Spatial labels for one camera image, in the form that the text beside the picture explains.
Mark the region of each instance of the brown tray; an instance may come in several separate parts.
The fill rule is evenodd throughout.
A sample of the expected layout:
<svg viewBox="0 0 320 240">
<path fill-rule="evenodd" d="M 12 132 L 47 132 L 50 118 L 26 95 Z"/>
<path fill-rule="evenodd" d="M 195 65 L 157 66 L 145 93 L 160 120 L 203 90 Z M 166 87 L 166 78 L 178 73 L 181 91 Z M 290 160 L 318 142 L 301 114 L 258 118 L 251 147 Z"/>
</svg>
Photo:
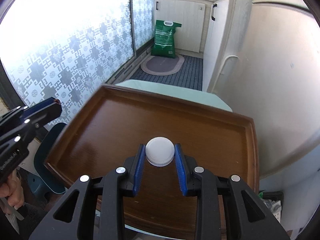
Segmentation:
<svg viewBox="0 0 320 240">
<path fill-rule="evenodd" d="M 181 143 L 186 155 L 215 175 L 238 174 L 258 191 L 251 118 L 112 85 L 103 85 L 66 127 L 46 166 L 69 187 L 83 174 L 99 177 L 121 166 L 140 143 L 157 136 Z M 146 160 L 138 196 L 124 198 L 125 223 L 161 236 L 194 239 L 196 203 L 195 197 L 182 196 L 174 161 L 158 168 Z"/>
</svg>

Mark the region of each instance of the white bag handle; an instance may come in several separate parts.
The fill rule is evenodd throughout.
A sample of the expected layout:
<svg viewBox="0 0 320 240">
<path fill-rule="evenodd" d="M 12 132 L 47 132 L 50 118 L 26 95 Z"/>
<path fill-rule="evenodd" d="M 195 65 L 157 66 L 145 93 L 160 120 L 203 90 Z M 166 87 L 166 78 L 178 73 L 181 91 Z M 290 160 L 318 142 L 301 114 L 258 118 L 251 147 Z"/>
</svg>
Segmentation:
<svg viewBox="0 0 320 240">
<path fill-rule="evenodd" d="M 165 26 L 173 26 L 173 22 L 169 22 L 169 21 L 164 21 L 163 24 Z"/>
</svg>

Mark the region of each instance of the patterned window film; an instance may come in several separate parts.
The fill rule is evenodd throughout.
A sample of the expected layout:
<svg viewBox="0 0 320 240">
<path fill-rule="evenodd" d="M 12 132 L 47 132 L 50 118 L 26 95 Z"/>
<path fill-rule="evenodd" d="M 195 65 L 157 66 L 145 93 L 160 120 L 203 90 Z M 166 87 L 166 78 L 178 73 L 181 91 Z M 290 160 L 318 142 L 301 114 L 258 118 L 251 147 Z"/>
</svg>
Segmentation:
<svg viewBox="0 0 320 240">
<path fill-rule="evenodd" d="M 133 56 L 129 0 L 16 0 L 0 24 L 0 59 L 28 106 L 61 101 L 58 122 Z"/>
<path fill-rule="evenodd" d="M 154 36 L 153 6 L 154 0 L 132 0 L 136 49 L 139 49 Z"/>
</svg>

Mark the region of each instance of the plastic bag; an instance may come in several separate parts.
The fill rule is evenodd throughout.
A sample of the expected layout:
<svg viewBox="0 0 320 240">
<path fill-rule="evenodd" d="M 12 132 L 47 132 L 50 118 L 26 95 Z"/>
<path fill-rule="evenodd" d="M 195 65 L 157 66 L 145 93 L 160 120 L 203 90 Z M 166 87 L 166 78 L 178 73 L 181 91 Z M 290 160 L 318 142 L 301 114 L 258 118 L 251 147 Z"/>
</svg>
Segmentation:
<svg viewBox="0 0 320 240">
<path fill-rule="evenodd" d="M 173 38 L 176 27 L 181 27 L 181 24 L 169 21 L 156 21 L 155 44 L 153 45 L 151 55 L 176 57 Z"/>
</svg>

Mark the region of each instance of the white bottle cap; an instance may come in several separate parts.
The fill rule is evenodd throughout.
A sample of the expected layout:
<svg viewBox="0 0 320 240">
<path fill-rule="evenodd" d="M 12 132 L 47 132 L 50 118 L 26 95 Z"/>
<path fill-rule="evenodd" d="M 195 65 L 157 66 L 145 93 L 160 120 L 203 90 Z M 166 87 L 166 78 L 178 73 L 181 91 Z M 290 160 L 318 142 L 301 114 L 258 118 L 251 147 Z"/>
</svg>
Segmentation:
<svg viewBox="0 0 320 240">
<path fill-rule="evenodd" d="M 165 137 L 155 137 L 146 145 L 146 157 L 154 166 L 166 166 L 173 160 L 174 145 Z"/>
</svg>

